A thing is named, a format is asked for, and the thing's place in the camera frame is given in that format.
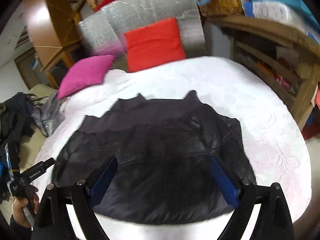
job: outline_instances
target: black down jacket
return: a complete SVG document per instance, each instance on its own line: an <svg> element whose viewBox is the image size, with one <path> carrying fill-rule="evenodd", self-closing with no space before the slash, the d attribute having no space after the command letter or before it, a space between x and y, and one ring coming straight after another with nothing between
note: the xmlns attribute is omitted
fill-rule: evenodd
<svg viewBox="0 0 320 240"><path fill-rule="evenodd" d="M143 224L185 224L231 212L209 172L220 157L255 183L240 123L202 104L195 91L182 100L118 102L101 118L87 116L60 152L52 181L87 178L108 155L118 171L96 213Z"/></svg>

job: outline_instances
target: bed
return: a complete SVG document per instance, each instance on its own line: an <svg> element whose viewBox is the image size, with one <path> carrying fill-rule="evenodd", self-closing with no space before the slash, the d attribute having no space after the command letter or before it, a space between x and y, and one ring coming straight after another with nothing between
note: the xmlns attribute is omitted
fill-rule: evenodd
<svg viewBox="0 0 320 240"><path fill-rule="evenodd" d="M287 107L261 79L244 66L219 57L198 57L171 62L148 70L126 73L109 71L102 85L86 88L62 106L64 122L44 143L35 163L57 158L85 115L101 117L118 98L141 93L145 98L182 99L196 90L201 102L218 114L241 123L245 153L257 184L280 182L296 221L311 199L311 167L306 144ZM52 168L33 185L42 196L51 182ZM68 206L76 236L85 239L72 206ZM242 239L249 239L259 212L255 206ZM150 226L113 220L97 215L110 239L217 239L231 213L199 223Z"/></svg>

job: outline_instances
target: hand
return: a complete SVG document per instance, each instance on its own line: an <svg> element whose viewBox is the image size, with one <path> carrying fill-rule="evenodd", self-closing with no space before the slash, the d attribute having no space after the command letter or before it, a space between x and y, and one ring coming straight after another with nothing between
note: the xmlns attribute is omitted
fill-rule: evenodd
<svg viewBox="0 0 320 240"><path fill-rule="evenodd" d="M35 214L38 212L39 209L39 197L36 193L33 194L33 203L35 204ZM25 228L31 228L28 220L24 216L22 208L28 204L27 198L22 197L14 197L12 203L12 212L13 212L13 219L14 221Z"/></svg>

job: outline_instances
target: white wall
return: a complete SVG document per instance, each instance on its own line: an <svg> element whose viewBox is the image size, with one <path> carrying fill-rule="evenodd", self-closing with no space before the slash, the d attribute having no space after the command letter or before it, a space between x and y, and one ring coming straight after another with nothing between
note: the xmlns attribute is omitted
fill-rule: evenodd
<svg viewBox="0 0 320 240"><path fill-rule="evenodd" d="M12 60L0 67L0 102L6 101L18 92L27 93L28 88Z"/></svg>
<svg viewBox="0 0 320 240"><path fill-rule="evenodd" d="M230 58L230 40L227 35L208 20L203 26L203 32L208 56Z"/></svg>
<svg viewBox="0 0 320 240"><path fill-rule="evenodd" d="M25 26L21 17L23 12L24 7L21 3L0 35L0 68L14 59L14 48Z"/></svg>

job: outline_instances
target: screw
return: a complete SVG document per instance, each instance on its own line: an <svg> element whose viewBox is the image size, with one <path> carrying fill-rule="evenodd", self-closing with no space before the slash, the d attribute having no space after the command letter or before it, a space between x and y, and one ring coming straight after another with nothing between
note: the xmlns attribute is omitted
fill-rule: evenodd
<svg viewBox="0 0 320 240"><path fill-rule="evenodd" d="M281 188L280 184L277 183L277 182L275 182L275 183L273 184L273 186L274 186L276 189L280 189L280 188Z"/></svg>
<svg viewBox="0 0 320 240"><path fill-rule="evenodd" d="M245 185L250 185L251 181L249 179L243 179L242 183Z"/></svg>
<svg viewBox="0 0 320 240"><path fill-rule="evenodd" d="M54 184L53 183L50 183L48 186L47 186L47 189L48 190L51 190L51 189L53 189L54 188Z"/></svg>
<svg viewBox="0 0 320 240"><path fill-rule="evenodd" d="M81 186L85 183L85 179L80 179L77 181L77 185Z"/></svg>

